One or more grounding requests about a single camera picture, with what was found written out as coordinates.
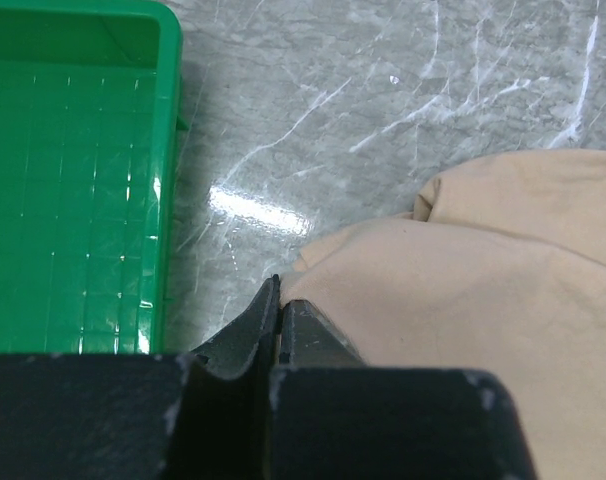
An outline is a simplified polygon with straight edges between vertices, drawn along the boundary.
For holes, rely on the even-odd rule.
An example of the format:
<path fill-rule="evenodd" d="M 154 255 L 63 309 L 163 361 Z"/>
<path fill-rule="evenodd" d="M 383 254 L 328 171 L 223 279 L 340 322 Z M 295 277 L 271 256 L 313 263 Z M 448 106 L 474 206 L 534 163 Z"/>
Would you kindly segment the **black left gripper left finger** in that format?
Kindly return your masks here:
<path fill-rule="evenodd" d="M 248 374 L 260 353 L 272 355 L 280 316 L 280 278 L 266 279 L 246 309 L 192 351 L 212 375 L 236 380 Z"/>

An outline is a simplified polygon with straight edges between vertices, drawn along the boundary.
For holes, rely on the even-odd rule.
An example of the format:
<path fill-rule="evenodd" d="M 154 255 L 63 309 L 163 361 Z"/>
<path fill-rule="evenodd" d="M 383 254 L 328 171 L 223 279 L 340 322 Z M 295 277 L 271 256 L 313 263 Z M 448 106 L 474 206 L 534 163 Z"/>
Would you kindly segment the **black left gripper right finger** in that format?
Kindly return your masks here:
<path fill-rule="evenodd" d="M 282 311 L 278 363 L 296 367 L 363 367 L 364 361 L 308 301 L 289 302 Z"/>

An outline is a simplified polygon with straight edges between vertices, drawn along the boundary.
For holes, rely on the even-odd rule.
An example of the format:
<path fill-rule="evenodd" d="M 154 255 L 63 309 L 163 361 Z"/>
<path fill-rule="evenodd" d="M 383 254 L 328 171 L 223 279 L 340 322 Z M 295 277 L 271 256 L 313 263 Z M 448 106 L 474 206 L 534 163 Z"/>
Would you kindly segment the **beige t shirt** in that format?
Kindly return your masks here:
<path fill-rule="evenodd" d="M 497 375 L 543 479 L 606 479 L 606 151 L 538 150 L 437 174 L 408 214 L 300 252 L 310 302 L 367 363 Z"/>

